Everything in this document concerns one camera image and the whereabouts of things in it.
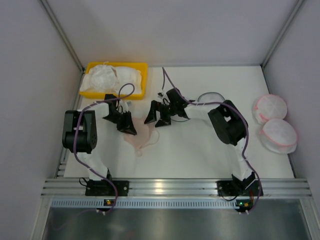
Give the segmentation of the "pink bra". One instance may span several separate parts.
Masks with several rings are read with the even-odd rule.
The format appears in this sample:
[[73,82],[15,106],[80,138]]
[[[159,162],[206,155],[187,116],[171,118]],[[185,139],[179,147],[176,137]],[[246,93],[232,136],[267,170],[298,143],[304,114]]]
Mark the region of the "pink bra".
[[155,128],[155,124],[144,124],[142,118],[134,117],[132,122],[137,134],[131,135],[126,133],[124,140],[134,148],[135,155],[141,157],[143,154],[142,149],[155,145],[159,141],[160,133]]

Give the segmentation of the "clear mesh laundry bag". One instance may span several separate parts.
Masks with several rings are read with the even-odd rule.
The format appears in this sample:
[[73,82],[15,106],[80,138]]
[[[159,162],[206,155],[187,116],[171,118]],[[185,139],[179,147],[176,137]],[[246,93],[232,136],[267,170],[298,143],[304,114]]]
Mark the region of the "clear mesh laundry bag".
[[187,99],[189,102],[194,104],[187,103],[186,108],[184,109],[186,117],[180,117],[174,115],[171,117],[171,120],[174,122],[186,122],[188,120],[202,120],[207,124],[210,123],[209,112],[213,109],[216,109],[219,104],[206,104],[211,102],[221,103],[225,98],[218,92],[206,92],[201,94],[196,100]]

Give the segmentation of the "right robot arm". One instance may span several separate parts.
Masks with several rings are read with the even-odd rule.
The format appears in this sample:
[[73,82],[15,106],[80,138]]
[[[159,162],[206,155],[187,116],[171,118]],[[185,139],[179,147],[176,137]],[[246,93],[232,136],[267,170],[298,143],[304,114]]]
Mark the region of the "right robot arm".
[[178,89],[172,88],[162,102],[152,100],[144,124],[155,123],[155,127],[169,126],[171,117],[203,120],[212,125],[218,139],[233,148],[231,160],[232,178],[241,182],[252,174],[245,160],[248,146],[248,124],[230,100],[213,104],[185,99]]

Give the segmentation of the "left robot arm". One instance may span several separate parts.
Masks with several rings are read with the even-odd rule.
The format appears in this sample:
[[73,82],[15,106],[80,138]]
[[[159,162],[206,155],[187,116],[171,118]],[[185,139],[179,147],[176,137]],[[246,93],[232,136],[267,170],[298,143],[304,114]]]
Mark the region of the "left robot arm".
[[111,181],[108,167],[95,151],[98,143],[98,120],[104,119],[115,124],[121,133],[137,135],[131,112],[119,110],[124,104],[121,97],[106,94],[104,100],[95,101],[82,109],[67,110],[64,114],[62,145],[86,168],[90,180]]

